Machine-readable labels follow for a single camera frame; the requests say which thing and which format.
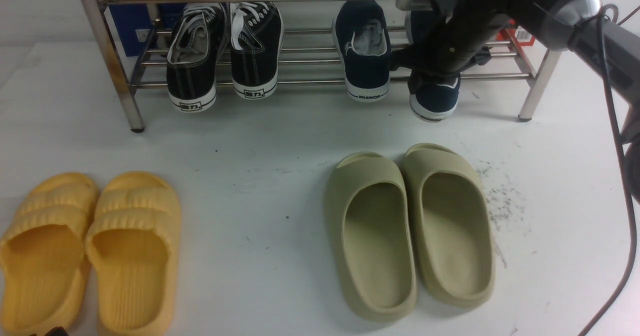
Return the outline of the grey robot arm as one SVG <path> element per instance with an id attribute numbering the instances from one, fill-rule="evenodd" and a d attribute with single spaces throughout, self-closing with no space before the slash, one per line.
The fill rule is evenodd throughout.
<path id="1" fill-rule="evenodd" d="M 448 77 L 514 21 L 555 52 L 574 52 L 629 104 L 623 143 L 639 140 L 639 37 L 605 19 L 601 0 L 461 0 L 450 20 L 394 51 L 391 69 Z"/>

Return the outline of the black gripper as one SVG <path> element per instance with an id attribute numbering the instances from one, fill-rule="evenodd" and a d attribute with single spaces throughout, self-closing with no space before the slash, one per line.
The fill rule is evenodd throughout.
<path id="1" fill-rule="evenodd" d="M 410 92 L 436 81 L 450 81 L 489 40 L 511 21 L 512 0 L 461 0 L 445 21 L 435 22 L 425 38 L 394 51 L 390 70 L 411 70 Z"/>

